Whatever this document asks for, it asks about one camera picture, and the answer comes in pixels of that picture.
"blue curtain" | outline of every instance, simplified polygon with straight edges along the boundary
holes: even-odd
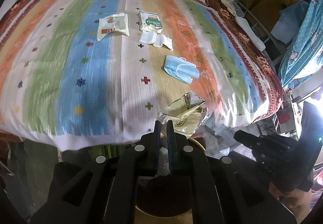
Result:
[[[283,89],[294,89],[316,73],[323,64],[323,0],[311,0],[302,25],[280,68]]]

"gold rim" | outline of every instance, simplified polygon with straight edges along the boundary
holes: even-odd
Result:
[[[143,213],[143,214],[145,214],[145,215],[148,215],[148,216],[150,216],[150,217],[156,218],[156,219],[173,219],[173,218],[178,218],[178,217],[181,217],[181,216],[183,216],[183,215],[185,215],[185,214],[187,214],[187,213],[189,213],[189,212],[191,212],[191,211],[192,211],[192,209],[189,209],[188,211],[186,211],[186,212],[184,212],[184,213],[182,213],[182,214],[180,214],[180,215],[177,215],[177,216],[173,216],[173,217],[159,217],[159,216],[154,216],[154,215],[151,215],[151,214],[149,214],[149,213],[147,213],[147,212],[143,211],[143,210],[142,210],[141,208],[139,208],[137,205],[136,205],[136,209],[138,209],[141,213]]]
[[[198,142],[197,140],[195,140],[194,138],[192,138],[192,137],[190,137],[190,138],[188,138],[187,140],[190,140],[190,141],[192,141],[192,142],[194,142],[195,144],[197,144],[203,151],[205,151],[205,148],[201,145],[201,143],[200,142]],[[145,215],[148,215],[148,216],[150,216],[150,217],[153,217],[153,218],[157,218],[157,219],[173,219],[173,218],[178,218],[178,217],[181,217],[181,216],[183,216],[183,215],[185,215],[185,214],[187,214],[187,213],[189,213],[189,212],[191,212],[192,211],[192,209],[190,209],[190,210],[188,210],[188,211],[186,211],[186,212],[184,212],[184,213],[182,213],[182,214],[180,214],[180,215],[177,215],[177,216],[172,216],[172,217],[159,217],[159,216],[154,216],[154,215],[151,215],[151,214],[149,214],[149,213],[147,213],[147,212],[145,212],[145,211],[143,211],[141,208],[139,208],[137,205],[136,205],[136,209],[138,209],[141,213],[143,213],[143,214],[145,214]]]

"yellow plastic wrapper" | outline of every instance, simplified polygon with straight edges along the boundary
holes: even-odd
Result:
[[[162,123],[161,132],[164,135],[166,135],[168,120],[172,120],[174,131],[187,138],[191,137],[206,119],[205,100],[192,91],[175,100],[157,114],[157,120]]]

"blue stripe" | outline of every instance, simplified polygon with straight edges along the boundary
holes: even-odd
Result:
[[[93,0],[92,5],[84,14],[71,44],[60,82],[60,92],[55,109],[58,135],[63,135],[65,132],[73,135],[109,134],[106,94],[111,35],[106,35],[99,42],[96,41],[99,24],[95,21],[115,14],[119,1]],[[85,57],[89,61],[82,63]],[[85,84],[78,86],[77,80],[81,78],[85,79]]]
[[[259,106],[261,105],[260,95],[256,88],[256,85],[254,84],[250,73],[248,72],[246,66],[244,65],[244,62],[238,55],[238,53],[235,51],[234,46],[232,45],[229,38],[226,36],[226,34],[223,32],[223,30],[220,28],[220,26],[217,24],[217,22],[213,19],[212,15],[209,13],[209,11],[203,7],[200,4],[197,4],[199,9],[203,12],[204,17],[208,21],[208,23],[218,32],[218,34],[221,36],[224,45],[226,46],[230,56],[235,61],[235,64],[238,67],[239,72],[241,73],[242,77],[245,79],[245,84],[247,86],[248,94],[249,94],[249,108],[252,112],[255,112],[258,110]]]

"blue star motif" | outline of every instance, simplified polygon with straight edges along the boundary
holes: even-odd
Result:
[[[20,88],[22,88],[22,80],[18,83],[18,88],[20,89]]]
[[[85,85],[85,81],[86,80],[81,77],[81,78],[76,80],[76,85],[81,87],[82,85]]]

